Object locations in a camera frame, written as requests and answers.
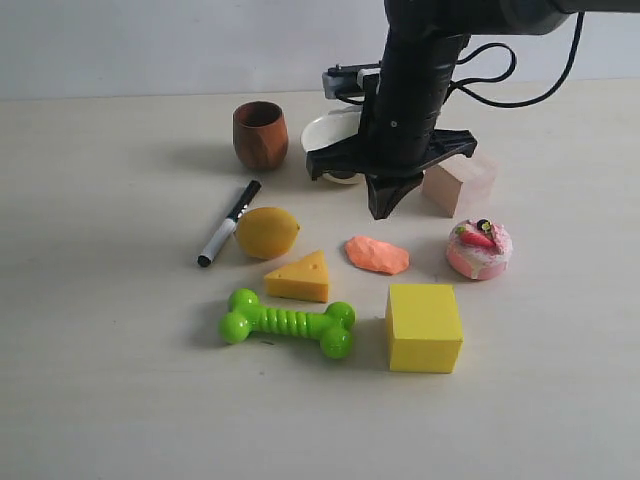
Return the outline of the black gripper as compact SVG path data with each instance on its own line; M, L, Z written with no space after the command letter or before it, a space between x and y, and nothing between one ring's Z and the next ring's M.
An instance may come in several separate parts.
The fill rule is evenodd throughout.
M358 132L306 153L306 168L312 179L331 171L366 175L369 211L382 220L421 185L425 169L455 155L472 156L477 140L468 130L436 127L444 89L364 90Z

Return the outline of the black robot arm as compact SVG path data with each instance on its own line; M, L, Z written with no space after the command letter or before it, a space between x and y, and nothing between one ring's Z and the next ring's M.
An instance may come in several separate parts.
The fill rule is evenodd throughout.
M312 179L362 174L376 220L420 185L426 169L477 141L467 130L439 130L441 108L457 85L452 75L473 35L544 35L568 12L555 1L387 1L386 45L377 63L330 67L326 98L359 105L356 134L306 155Z

